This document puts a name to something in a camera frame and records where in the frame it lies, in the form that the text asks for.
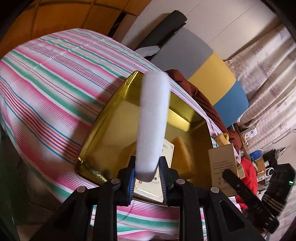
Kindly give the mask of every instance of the blue panel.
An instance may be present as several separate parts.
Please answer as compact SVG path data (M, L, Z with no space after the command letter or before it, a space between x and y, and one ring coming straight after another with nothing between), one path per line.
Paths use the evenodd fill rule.
M226 127L231 126L249 107L249 102L238 81L214 104Z

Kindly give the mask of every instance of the white cylinder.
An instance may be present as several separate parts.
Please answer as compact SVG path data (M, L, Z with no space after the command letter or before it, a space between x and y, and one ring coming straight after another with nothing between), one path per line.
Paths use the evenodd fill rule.
M142 79L140 117L136 147L136 178L151 182L154 178L163 140L170 102L170 82L166 73L147 72Z

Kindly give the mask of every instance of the red cloth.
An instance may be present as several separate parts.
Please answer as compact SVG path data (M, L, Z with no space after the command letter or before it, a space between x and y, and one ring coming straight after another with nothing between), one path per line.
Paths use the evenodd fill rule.
M245 157L241 159L241 165L244 168L245 178L242 179L243 183L255 194L257 195L258 183L256 176L256 169L252 163ZM235 196L237 203L240 205L241 209L244 210L248 208L240 196Z
M241 139L236 131L228 130L224 125L221 117L209 100L198 90L192 83L188 82L185 77L176 69L167 70L166 73L180 85L205 111L207 116L217 125L217 127L229 136L229 142L233 144L235 150L239 152L242 147Z

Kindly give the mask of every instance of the brown cloth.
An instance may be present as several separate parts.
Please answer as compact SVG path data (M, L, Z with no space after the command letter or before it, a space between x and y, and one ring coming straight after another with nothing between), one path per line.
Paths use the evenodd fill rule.
M224 125L218 112L211 105L209 100L198 90L192 83L188 82L185 77L176 69L167 70L166 73L180 85L206 112L207 116L213 120L217 127L229 135L229 142L233 144L235 150L239 152L242 143L239 134L236 131L228 130Z

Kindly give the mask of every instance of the striped fabric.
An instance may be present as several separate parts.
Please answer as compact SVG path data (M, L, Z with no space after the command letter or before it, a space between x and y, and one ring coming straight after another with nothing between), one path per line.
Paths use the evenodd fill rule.
M61 202L78 186L96 187L78 176L73 164L105 103L135 70L159 69L113 39L78 28L31 40L0 61L1 124L20 156ZM215 135L221 131L213 121L174 81L171 91L205 118L217 147ZM118 207L117 217L122 238L178 236L175 207L133 200L129 207Z

